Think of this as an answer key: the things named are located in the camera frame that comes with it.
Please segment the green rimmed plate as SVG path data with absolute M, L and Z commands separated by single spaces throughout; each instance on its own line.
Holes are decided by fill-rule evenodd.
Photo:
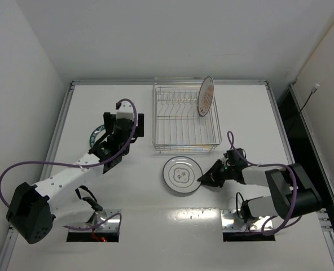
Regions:
M 100 125 L 95 128 L 89 138 L 90 148 L 93 148 L 96 143 L 103 142 L 106 137 L 106 129 L 104 125 Z

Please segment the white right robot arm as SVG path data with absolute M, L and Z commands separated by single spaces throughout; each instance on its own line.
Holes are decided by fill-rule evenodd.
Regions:
M 322 208 L 323 201 L 309 176 L 298 164 L 249 165 L 242 148 L 230 149 L 203 174 L 198 181 L 205 186 L 222 187 L 227 180 L 242 185 L 267 187 L 269 196 L 244 199 L 238 216 L 245 222 L 259 217 L 278 216 L 285 219 L 292 208 L 291 217 L 300 217 Z

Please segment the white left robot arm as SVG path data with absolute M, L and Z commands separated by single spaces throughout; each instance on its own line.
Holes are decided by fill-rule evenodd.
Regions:
M 89 192 L 86 184 L 102 176 L 122 161 L 130 145 L 144 136 L 144 114 L 104 113 L 106 133 L 76 163 L 43 181 L 20 184 L 13 194 L 6 219 L 29 243 L 35 244 L 57 223 L 67 229 L 90 231 L 103 225 L 108 217 L 95 196 L 79 196 L 79 201 L 61 206 L 70 192 Z

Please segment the white plate with black rim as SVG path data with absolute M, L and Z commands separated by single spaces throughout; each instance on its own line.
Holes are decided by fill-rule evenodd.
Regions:
M 201 186 L 203 175 L 199 164 L 186 156 L 170 158 L 162 168 L 162 178 L 167 187 L 179 194 L 194 193 Z

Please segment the orange sunburst pattern plate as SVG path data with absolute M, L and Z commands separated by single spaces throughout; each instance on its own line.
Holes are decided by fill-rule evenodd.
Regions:
M 210 110 L 214 98 L 213 78 L 206 77 L 200 87 L 197 98 L 197 111 L 200 117 L 204 117 Z

